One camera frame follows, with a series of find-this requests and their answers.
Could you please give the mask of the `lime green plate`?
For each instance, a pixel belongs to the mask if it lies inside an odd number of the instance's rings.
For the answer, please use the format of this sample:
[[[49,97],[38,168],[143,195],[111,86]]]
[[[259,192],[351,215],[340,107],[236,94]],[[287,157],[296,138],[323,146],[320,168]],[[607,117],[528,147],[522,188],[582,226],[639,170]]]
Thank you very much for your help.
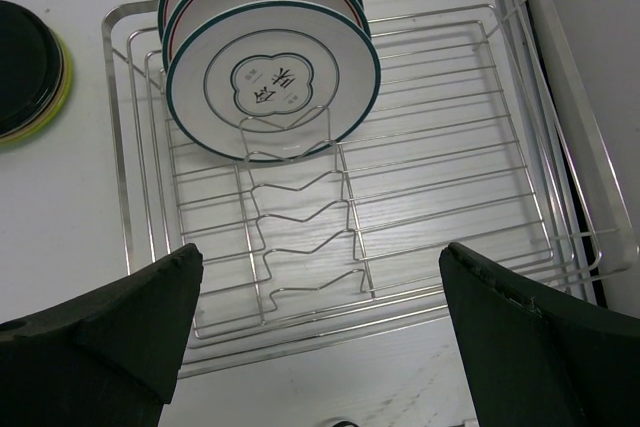
[[[56,93],[47,107],[26,126],[1,137],[2,148],[23,142],[35,136],[41,130],[44,130],[62,110],[69,98],[73,84],[73,62],[71,54],[61,37],[55,31],[52,31],[52,33],[62,59],[62,77]]]

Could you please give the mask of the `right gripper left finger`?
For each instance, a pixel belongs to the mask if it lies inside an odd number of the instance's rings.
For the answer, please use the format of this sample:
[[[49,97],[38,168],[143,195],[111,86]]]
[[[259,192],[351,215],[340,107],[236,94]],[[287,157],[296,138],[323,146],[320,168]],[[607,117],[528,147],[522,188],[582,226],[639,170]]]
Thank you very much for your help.
[[[187,244],[1,325],[4,426],[155,426],[172,401],[203,278]]]

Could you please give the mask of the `black plate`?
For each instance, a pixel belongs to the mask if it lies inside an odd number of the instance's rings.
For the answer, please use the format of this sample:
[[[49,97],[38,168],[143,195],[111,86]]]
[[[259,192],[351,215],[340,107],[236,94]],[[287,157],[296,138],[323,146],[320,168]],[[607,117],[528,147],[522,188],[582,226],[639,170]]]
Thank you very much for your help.
[[[63,54],[53,31],[33,12],[1,2],[1,133],[39,114],[59,86]]]

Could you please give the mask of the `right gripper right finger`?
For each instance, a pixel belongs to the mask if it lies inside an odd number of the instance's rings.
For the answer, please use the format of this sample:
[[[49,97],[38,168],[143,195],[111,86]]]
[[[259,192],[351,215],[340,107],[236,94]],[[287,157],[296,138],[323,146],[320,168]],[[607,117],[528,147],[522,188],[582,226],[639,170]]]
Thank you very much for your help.
[[[638,425],[638,319],[459,243],[439,267],[480,425]]]

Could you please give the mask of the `white plate teal emblem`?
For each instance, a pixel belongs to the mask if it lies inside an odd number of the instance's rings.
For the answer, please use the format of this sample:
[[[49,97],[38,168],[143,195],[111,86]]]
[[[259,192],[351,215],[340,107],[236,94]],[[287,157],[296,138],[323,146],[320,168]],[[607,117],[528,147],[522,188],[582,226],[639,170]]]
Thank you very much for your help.
[[[354,132],[382,69],[371,36],[317,3],[252,2],[192,31],[166,71],[167,108],[196,145],[232,160],[313,155]]]

